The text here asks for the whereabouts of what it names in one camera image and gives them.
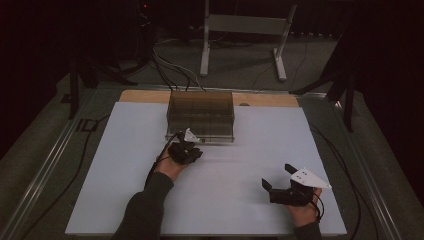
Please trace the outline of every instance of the dark background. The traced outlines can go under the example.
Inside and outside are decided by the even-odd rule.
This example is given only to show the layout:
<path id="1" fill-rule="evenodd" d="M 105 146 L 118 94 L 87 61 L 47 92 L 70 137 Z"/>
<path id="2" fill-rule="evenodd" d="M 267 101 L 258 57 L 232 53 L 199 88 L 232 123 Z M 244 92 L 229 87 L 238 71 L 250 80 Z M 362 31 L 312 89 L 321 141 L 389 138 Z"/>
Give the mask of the dark background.
<path id="1" fill-rule="evenodd" d="M 211 11 L 235 10 L 236 1 L 212 2 Z M 267 10 L 266 4 L 263 8 L 253 8 L 243 2 L 239 3 L 239 15 L 275 16 L 287 10 L 283 5 Z M 349 65 L 356 78 L 356 89 L 364 94 L 423 203 L 424 193 L 419 186 L 424 159 L 421 150 L 424 17 L 420 12 L 423 6 L 418 1 L 397 0 L 303 2 L 310 4 L 298 7 L 292 31 L 298 36 L 311 32 L 340 38 L 324 74 Z M 69 72 L 67 31 L 81 33 L 85 41 L 80 44 L 100 60 L 114 61 L 119 51 L 125 50 L 119 50 L 113 35 L 105 34 L 110 25 L 102 19 L 98 3 L 83 0 L 1 3 L 0 157 L 56 94 L 55 84 Z M 189 26 L 198 28 L 203 24 L 203 1 L 181 0 L 176 5 L 175 1 L 162 0 L 154 4 L 157 5 L 151 6 L 157 7 L 154 9 L 157 24 L 181 39 L 192 37 Z"/>

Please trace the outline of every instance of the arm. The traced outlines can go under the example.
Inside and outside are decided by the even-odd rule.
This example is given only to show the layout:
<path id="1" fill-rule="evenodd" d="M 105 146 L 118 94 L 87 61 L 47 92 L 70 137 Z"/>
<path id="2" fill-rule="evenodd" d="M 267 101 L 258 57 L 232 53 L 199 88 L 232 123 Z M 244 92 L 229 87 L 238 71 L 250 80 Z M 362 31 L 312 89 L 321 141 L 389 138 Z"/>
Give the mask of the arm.
<path id="1" fill-rule="evenodd" d="M 320 196 L 322 189 L 315 189 L 315 194 L 313 201 L 315 204 L 318 202 L 318 197 Z M 319 222 L 316 217 L 316 209 L 312 204 L 308 204 L 303 207 L 295 206 L 286 206 L 290 212 L 290 215 L 293 218 L 295 225 L 294 233 L 298 240 L 320 240 L 322 239 L 321 231 L 319 229 Z"/>
<path id="2" fill-rule="evenodd" d="M 164 160 L 156 166 L 149 184 L 127 204 L 124 218 L 113 235 L 118 239 L 159 239 L 164 201 L 180 172 L 187 165 L 175 163 L 165 151 Z"/>

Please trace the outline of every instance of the equipment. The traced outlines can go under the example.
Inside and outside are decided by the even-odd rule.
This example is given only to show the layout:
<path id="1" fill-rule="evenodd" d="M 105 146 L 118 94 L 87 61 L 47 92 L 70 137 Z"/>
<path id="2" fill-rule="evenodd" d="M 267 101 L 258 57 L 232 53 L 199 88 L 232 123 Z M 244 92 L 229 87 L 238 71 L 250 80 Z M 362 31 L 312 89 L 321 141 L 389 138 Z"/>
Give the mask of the equipment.
<path id="1" fill-rule="evenodd" d="M 190 128 L 201 143 L 234 142 L 231 92 L 171 91 L 166 117 L 166 139 Z"/>
<path id="2" fill-rule="evenodd" d="M 172 142 L 174 138 L 177 137 L 179 142 Z M 156 158 L 156 161 L 153 163 L 152 168 L 147 175 L 146 182 L 144 183 L 144 188 L 146 188 L 147 184 L 149 184 L 150 178 L 158 165 L 158 163 L 165 158 L 162 158 L 163 153 L 168 149 L 169 156 L 174 160 L 174 162 L 186 165 L 194 163 L 199 157 L 202 156 L 203 152 L 200 151 L 199 148 L 195 148 L 195 143 L 198 142 L 199 139 L 190 131 L 188 128 L 185 133 L 177 132 L 175 133 L 165 144 L 162 149 L 160 155 Z"/>
<path id="3" fill-rule="evenodd" d="M 186 130 L 185 134 L 183 132 L 178 132 L 176 136 L 180 142 L 173 142 L 168 149 L 169 156 L 171 156 L 176 163 L 181 165 L 194 163 L 202 156 L 203 152 L 200 151 L 199 148 L 194 148 L 195 144 L 192 142 L 193 139 L 197 142 L 199 140 L 190 132 L 189 128 Z"/>
<path id="4" fill-rule="evenodd" d="M 313 203 L 314 187 L 331 188 L 330 184 L 325 183 L 307 169 L 298 171 L 290 164 L 285 164 L 284 169 L 292 174 L 291 187 L 287 190 L 273 189 L 271 184 L 262 178 L 262 187 L 268 191 L 271 203 L 305 206 Z"/>

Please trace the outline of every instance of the white tabletop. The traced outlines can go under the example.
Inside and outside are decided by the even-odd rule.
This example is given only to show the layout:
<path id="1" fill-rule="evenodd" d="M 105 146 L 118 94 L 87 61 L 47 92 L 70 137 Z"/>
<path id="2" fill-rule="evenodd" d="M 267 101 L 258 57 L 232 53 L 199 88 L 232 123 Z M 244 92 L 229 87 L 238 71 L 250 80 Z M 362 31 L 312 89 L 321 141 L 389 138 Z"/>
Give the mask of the white tabletop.
<path id="1" fill-rule="evenodd" d="M 167 104 L 116 103 L 66 229 L 112 234 L 133 194 L 143 189 L 165 145 Z M 164 235 L 286 235 L 286 208 L 269 202 L 261 178 L 288 188 L 289 163 L 328 181 L 301 108 L 238 107 L 235 142 L 198 145 L 204 152 L 175 182 L 165 201 Z M 345 234 L 334 194 L 324 190 L 323 235 Z"/>

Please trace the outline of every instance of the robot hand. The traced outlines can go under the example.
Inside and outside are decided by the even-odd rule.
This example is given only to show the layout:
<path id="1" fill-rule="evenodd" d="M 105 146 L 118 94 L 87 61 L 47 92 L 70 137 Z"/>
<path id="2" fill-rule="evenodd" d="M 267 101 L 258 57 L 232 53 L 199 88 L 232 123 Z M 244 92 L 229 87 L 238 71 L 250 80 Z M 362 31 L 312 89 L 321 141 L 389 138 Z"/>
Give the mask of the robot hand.
<path id="1" fill-rule="evenodd" d="M 184 133 L 177 133 L 179 142 L 173 142 L 168 149 L 169 156 L 181 165 L 193 163 L 203 154 L 199 148 L 194 147 L 194 142 L 188 142 L 184 137 Z"/>
<path id="2" fill-rule="evenodd" d="M 285 170 L 291 174 L 289 189 L 272 188 L 265 179 L 262 187 L 268 191 L 271 203 L 305 206 L 314 197 L 314 188 L 331 188 L 331 185 L 315 176 L 307 169 L 297 170 L 290 164 L 285 165 Z"/>

